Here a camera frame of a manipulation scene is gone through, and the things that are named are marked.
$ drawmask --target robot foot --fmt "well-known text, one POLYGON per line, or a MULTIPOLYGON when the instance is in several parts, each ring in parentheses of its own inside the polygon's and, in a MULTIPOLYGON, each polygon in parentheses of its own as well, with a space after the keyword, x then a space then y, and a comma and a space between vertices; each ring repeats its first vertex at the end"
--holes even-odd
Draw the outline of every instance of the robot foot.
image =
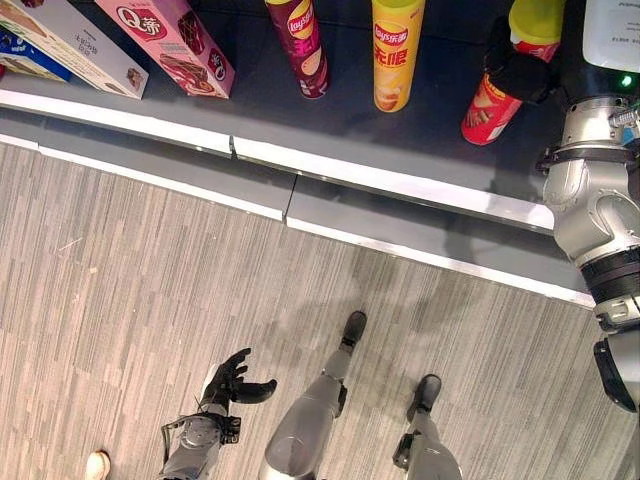
POLYGON ((367 316, 360 311, 353 312, 349 315, 347 324, 344 326, 342 343, 351 348, 355 347, 356 343, 362 338, 366 326, 367 316))
POLYGON ((407 410, 407 420, 409 423, 413 421, 413 416, 419 408, 427 412, 431 411, 440 393, 440 387, 442 387, 442 380, 440 380, 440 377, 437 375, 430 373, 422 377, 413 396, 413 402, 407 410))

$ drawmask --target white container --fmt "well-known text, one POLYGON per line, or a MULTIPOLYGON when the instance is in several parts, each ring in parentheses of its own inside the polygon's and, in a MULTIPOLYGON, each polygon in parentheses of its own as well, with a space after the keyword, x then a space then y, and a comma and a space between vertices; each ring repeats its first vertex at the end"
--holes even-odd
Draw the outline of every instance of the white container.
POLYGON ((142 97, 147 72, 66 0, 0 0, 0 25, 98 90, 142 97))

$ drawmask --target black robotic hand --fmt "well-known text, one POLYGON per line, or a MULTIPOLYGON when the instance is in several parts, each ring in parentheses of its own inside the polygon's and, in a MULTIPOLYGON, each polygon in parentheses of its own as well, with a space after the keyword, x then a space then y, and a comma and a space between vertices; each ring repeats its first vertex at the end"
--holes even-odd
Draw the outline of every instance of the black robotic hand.
POLYGON ((202 405, 218 404, 229 411, 229 402, 262 403, 276 389, 278 382, 271 379, 267 383, 244 383, 242 376, 247 372, 246 365, 240 366, 251 353, 250 348, 240 350, 218 367, 215 375, 202 396, 202 405))

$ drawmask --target yellow bottle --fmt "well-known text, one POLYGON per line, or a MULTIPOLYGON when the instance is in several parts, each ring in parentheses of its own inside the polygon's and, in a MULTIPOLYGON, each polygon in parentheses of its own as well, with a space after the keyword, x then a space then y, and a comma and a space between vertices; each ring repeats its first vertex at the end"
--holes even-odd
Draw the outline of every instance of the yellow bottle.
POLYGON ((425 0, 372 0, 373 100, 383 112, 409 101, 425 0))

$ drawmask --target snack box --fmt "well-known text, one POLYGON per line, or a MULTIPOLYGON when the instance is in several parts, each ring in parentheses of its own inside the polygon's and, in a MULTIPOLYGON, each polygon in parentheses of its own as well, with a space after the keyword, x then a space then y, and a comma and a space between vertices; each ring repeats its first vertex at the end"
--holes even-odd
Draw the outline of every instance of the snack box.
POLYGON ((66 0, 0 0, 0 25, 98 90, 142 97, 147 72, 66 0))
POLYGON ((67 82, 71 72, 33 45, 0 30, 0 64, 8 70, 67 82))
POLYGON ((189 95, 229 98, 235 71, 187 0, 96 0, 189 95))

